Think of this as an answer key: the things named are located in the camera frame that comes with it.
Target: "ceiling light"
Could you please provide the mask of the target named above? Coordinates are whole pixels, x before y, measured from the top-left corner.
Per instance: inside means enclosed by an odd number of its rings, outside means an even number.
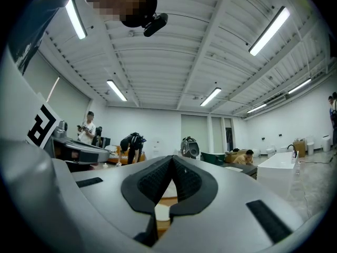
[[[305,82],[301,83],[299,86],[297,86],[297,87],[295,87],[294,89],[290,90],[290,91],[288,92],[288,94],[291,94],[291,93],[295,92],[296,90],[298,90],[299,88],[305,86],[306,84],[308,84],[308,83],[310,83],[310,82],[311,82],[311,79],[306,80]]]
[[[261,106],[255,108],[255,109],[253,109],[253,110],[247,111],[247,113],[251,113],[251,112],[257,111],[257,110],[262,109],[262,108],[264,108],[264,107],[266,107],[266,106],[267,106],[267,104],[263,104],[263,105],[261,105]]]
[[[289,10],[282,6],[279,12],[272,19],[267,28],[263,31],[262,35],[255,41],[253,46],[249,49],[249,52],[256,56],[259,51],[268,43],[268,41],[275,35],[275,33],[284,24],[286,19],[290,16]]]
[[[111,87],[112,90],[120,97],[121,100],[127,101],[125,96],[122,94],[122,92],[118,89],[114,81],[112,80],[107,80],[106,83]]]
[[[221,92],[221,88],[215,88],[214,91],[200,104],[200,106],[201,107],[206,106],[220,92]]]
[[[65,6],[70,21],[73,24],[75,32],[80,40],[84,39],[87,36],[86,30],[83,26],[82,20],[78,13],[75,0],[69,0],[68,4]]]

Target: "white ceiling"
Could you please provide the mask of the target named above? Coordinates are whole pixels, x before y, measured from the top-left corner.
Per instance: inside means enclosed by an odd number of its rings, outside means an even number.
[[[62,8],[44,41],[109,105],[245,115],[325,72],[331,62],[323,21],[306,0],[158,0],[157,13],[167,13],[168,23],[151,37],[96,15],[84,0],[76,4],[88,37],[78,39]],[[251,55],[249,48],[281,6],[290,18]],[[108,79],[127,102],[113,91],[105,94]],[[221,93],[200,107],[216,87]]]

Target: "concrete floor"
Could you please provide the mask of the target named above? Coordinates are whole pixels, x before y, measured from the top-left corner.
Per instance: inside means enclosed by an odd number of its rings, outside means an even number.
[[[335,194],[337,156],[334,154],[335,151],[318,151],[314,155],[299,159],[300,174],[294,175],[290,195],[286,201],[297,210],[304,221],[324,211]],[[258,166],[265,160],[267,157],[264,156],[254,158],[254,165]],[[107,164],[105,167],[103,164],[94,166],[95,170],[113,167],[113,164]]]

